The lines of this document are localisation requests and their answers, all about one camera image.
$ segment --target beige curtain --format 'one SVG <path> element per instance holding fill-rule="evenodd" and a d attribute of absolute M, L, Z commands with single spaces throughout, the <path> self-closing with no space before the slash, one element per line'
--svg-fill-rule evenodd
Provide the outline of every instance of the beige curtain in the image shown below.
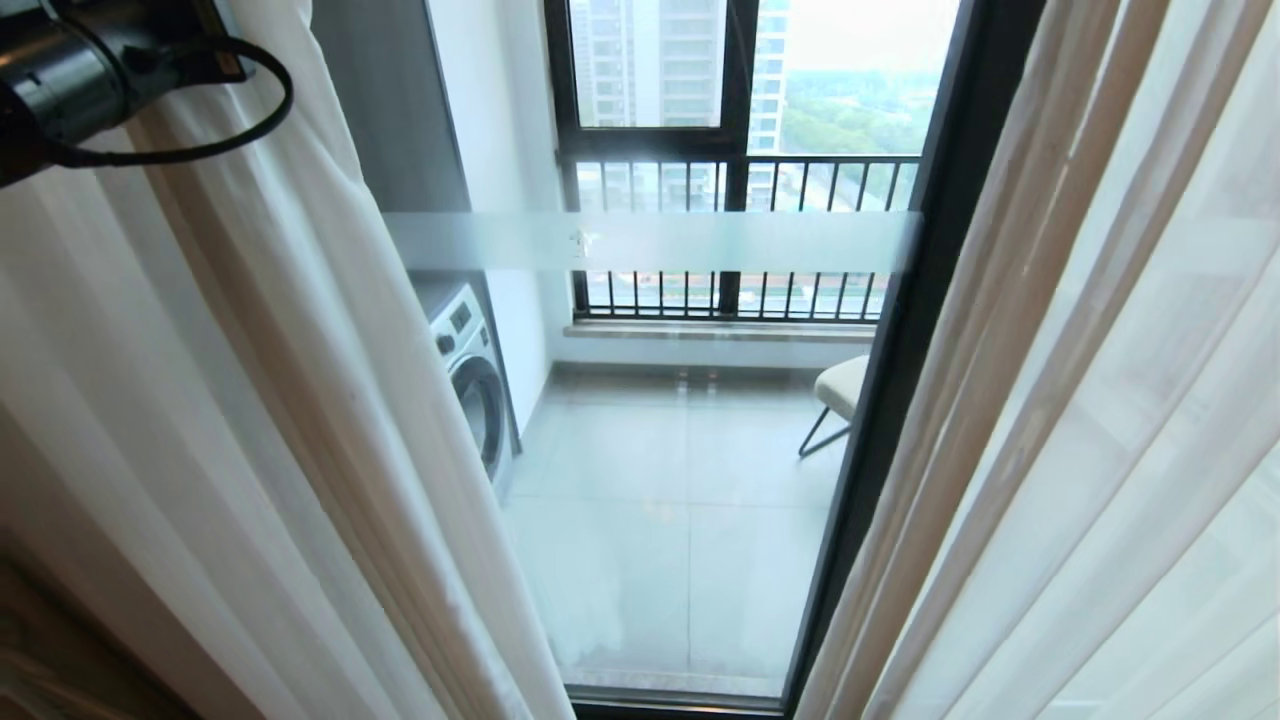
<path fill-rule="evenodd" d="M 1052 1 L 800 717 L 1266 717 L 1270 0 Z"/>
<path fill-rule="evenodd" d="M 310 5 L 229 5 L 293 73 L 283 127 L 0 192 L 0 447 L 42 457 L 265 716 L 568 717 Z M 278 97 L 268 73 L 183 91 L 97 142 L 228 137 Z"/>

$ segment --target floor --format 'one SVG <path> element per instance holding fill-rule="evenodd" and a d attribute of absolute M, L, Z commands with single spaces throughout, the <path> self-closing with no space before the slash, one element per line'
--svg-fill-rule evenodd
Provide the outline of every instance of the floor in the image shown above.
<path fill-rule="evenodd" d="M 781 693 L 845 442 L 796 456 L 814 373 L 726 373 L 544 392 L 502 498 L 566 683 Z"/>

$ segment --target black metal railing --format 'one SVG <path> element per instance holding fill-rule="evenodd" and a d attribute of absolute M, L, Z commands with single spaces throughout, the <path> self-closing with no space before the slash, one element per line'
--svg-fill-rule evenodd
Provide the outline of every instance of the black metal railing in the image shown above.
<path fill-rule="evenodd" d="M 918 155 L 751 155 L 744 210 L 861 213 L 906 208 Z M 726 163 L 576 163 L 577 205 L 596 211 L 716 213 L 726 208 Z M 687 319 L 870 324 L 884 273 L 580 272 L 579 319 Z"/>

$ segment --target chair leg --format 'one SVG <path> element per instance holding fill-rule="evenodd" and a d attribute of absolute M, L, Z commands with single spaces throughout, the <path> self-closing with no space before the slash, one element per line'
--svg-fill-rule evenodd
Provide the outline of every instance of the chair leg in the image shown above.
<path fill-rule="evenodd" d="M 806 434 L 804 437 L 804 442 L 800 443 L 800 457 L 808 457 L 814 452 L 818 452 L 823 447 L 827 447 L 828 445 L 849 434 L 849 425 L 845 425 L 844 428 L 836 430 L 831 437 L 819 441 L 818 445 L 814 445 L 813 447 L 806 447 L 809 445 L 809 441 L 813 439 L 813 434 L 818 432 L 818 428 L 822 425 L 822 421 L 827 419 L 827 413 L 831 413 L 831 407 L 823 407 L 822 415 L 818 415 L 818 421 L 813 424 L 813 428 L 809 428 L 809 434 Z"/>

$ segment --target curtain fold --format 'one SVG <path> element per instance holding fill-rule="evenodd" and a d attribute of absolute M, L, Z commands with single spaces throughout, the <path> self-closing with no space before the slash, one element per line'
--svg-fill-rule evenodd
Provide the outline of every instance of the curtain fold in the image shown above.
<path fill-rule="evenodd" d="M 570 717 L 310 5 L 229 5 L 294 76 L 276 132 L 0 192 L 12 427 L 264 715 Z M 96 142 L 207 142 L 278 97 L 183 91 Z"/>
<path fill-rule="evenodd" d="M 1046 9 L 801 717 L 1280 697 L 1275 10 L 1105 5 Z"/>

